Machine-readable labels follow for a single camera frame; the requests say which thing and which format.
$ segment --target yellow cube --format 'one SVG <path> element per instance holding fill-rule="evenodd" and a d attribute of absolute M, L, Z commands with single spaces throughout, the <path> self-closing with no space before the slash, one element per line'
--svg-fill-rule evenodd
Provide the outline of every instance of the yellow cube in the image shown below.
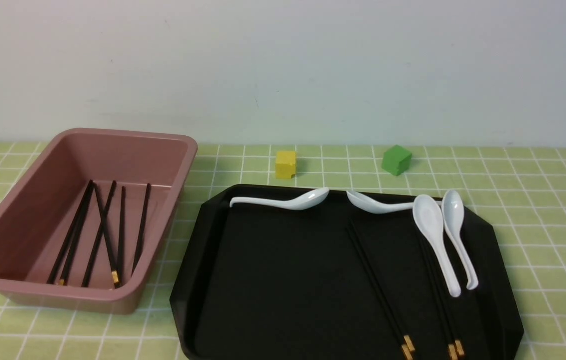
<path fill-rule="evenodd" d="M 297 175 L 297 152 L 278 151 L 276 153 L 276 178 L 291 179 Z"/>

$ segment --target spoon bowl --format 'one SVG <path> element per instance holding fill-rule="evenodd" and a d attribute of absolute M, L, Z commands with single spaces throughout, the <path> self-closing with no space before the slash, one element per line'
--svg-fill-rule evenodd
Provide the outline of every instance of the spoon bowl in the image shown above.
<path fill-rule="evenodd" d="M 456 249 L 467 275 L 467 289 L 474 290 L 479 286 L 479 278 L 472 259 L 468 255 L 463 241 L 461 240 L 461 228 L 466 217 L 466 210 L 459 192 L 450 190 L 443 196 L 443 219 L 445 223 L 445 233 Z"/>
<path fill-rule="evenodd" d="M 461 285 L 459 285 L 459 280 L 445 249 L 443 239 L 444 222 L 441 208 L 439 208 L 438 203 L 431 196 L 420 194 L 414 200 L 412 213 L 418 230 L 420 230 L 427 242 L 432 246 L 432 249 L 434 249 L 438 264 L 441 271 L 443 271 L 449 294 L 452 297 L 461 296 Z"/>
<path fill-rule="evenodd" d="M 297 198 L 287 201 L 270 200 L 269 198 L 257 197 L 235 197 L 230 200 L 230 208 L 232 208 L 235 204 L 252 204 L 299 212 L 321 204 L 327 198 L 329 193 L 329 187 L 321 187 L 320 189 L 306 192 Z"/>

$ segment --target gold chopstick tip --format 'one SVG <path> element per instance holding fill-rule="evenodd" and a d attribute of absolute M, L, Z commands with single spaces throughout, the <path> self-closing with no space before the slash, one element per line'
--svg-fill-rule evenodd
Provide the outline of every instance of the gold chopstick tip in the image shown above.
<path fill-rule="evenodd" d="M 416 349 L 414 348 L 414 344 L 412 343 L 412 339 L 410 338 L 410 336 L 405 335 L 403 337 L 403 339 L 405 340 L 405 345 L 407 346 L 407 349 L 409 350 L 409 352 L 414 353 L 416 351 Z"/>
<path fill-rule="evenodd" d="M 454 340 L 454 344 L 456 345 L 456 352 L 458 353 L 458 357 L 463 358 L 466 355 L 466 351 L 463 349 L 461 340 Z"/>
<path fill-rule="evenodd" d="M 447 352 L 449 353 L 450 360 L 459 360 L 459 357 L 457 356 L 457 349 L 454 347 L 454 345 L 448 344 Z"/>
<path fill-rule="evenodd" d="M 406 344 L 401 345 L 401 350 L 403 351 L 403 356 L 405 360 L 414 360 L 412 354 L 410 353 L 410 349 L 407 347 Z"/>

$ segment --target green cube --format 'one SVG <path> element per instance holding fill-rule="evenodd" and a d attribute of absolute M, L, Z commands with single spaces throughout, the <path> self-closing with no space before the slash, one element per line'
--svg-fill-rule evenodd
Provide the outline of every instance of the green cube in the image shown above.
<path fill-rule="evenodd" d="M 412 161 L 412 153 L 406 148 L 395 145 L 383 154 L 383 170 L 388 173 L 399 176 L 410 168 Z"/>

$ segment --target white wall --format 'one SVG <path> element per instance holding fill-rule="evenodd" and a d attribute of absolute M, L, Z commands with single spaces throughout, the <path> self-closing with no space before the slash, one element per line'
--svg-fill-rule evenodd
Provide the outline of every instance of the white wall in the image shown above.
<path fill-rule="evenodd" d="M 0 0 L 0 139 L 566 146 L 566 0 Z"/>

